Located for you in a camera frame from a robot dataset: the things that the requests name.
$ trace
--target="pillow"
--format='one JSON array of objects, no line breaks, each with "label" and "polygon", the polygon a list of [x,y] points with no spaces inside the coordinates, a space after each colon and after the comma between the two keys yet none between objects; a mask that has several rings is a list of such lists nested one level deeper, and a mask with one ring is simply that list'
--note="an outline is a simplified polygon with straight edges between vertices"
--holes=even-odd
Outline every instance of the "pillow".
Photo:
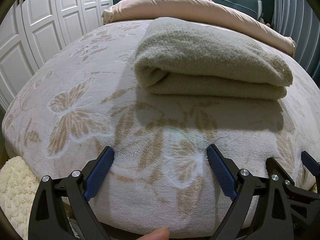
[{"label": "pillow", "polygon": [[104,23],[173,17],[214,24],[246,34],[294,57],[296,44],[249,15],[212,0],[122,0],[104,10]]}]

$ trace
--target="folded towel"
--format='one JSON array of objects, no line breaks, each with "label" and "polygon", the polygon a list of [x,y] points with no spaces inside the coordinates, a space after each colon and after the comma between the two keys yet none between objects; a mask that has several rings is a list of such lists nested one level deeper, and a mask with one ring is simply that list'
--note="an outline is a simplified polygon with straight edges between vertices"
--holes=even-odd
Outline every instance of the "folded towel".
[{"label": "folded towel", "polygon": [[244,34],[168,17],[150,23],[133,70],[152,94],[277,100],[293,79],[281,57]]}]

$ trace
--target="fitted bed sheet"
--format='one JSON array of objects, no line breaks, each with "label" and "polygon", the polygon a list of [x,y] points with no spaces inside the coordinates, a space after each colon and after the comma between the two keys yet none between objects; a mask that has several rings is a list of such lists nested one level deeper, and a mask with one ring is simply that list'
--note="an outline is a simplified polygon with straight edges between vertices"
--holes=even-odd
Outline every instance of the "fitted bed sheet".
[{"label": "fitted bed sheet", "polygon": [[115,161],[89,203],[99,221],[138,234],[170,226],[173,238],[212,235],[231,201],[208,165],[211,143],[255,176],[266,177],[265,161],[275,157],[298,187],[310,189],[315,181],[300,153],[320,161],[320,91],[303,68],[259,42],[292,70],[285,98],[151,95],[131,70],[151,21],[107,24],[41,67],[5,115],[8,150],[38,179],[55,179],[113,147]]}]

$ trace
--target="bed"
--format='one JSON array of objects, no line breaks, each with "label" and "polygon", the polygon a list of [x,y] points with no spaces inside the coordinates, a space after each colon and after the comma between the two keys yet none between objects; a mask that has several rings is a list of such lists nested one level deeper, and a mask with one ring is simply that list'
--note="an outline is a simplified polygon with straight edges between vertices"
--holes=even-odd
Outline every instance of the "bed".
[{"label": "bed", "polygon": [[265,161],[274,157],[296,186],[314,185],[300,153],[320,161],[320,91],[294,51],[257,41],[292,70],[293,85],[278,101],[151,95],[131,68],[152,19],[132,18],[113,17],[74,41],[23,87],[2,124],[11,157],[21,156],[38,179],[55,179],[113,147],[114,164],[89,202],[98,220],[141,235],[170,226],[172,238],[211,236],[231,204],[206,159],[211,143],[255,176],[266,177]]}]

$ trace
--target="cabinet door panel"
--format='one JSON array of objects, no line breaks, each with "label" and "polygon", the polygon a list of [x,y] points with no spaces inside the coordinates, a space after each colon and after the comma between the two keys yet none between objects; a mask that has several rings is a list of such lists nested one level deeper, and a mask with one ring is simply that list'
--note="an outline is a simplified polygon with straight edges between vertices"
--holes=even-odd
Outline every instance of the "cabinet door panel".
[{"label": "cabinet door panel", "polygon": [[20,5],[14,3],[0,25],[0,103],[5,110],[39,69],[25,35]]},{"label": "cabinet door panel", "polygon": [[41,67],[65,47],[55,0],[25,0],[22,16],[31,51]]},{"label": "cabinet door panel", "polygon": [[99,0],[81,0],[81,6],[87,32],[102,26]]},{"label": "cabinet door panel", "polygon": [[87,33],[81,0],[56,0],[58,18],[66,45]]}]

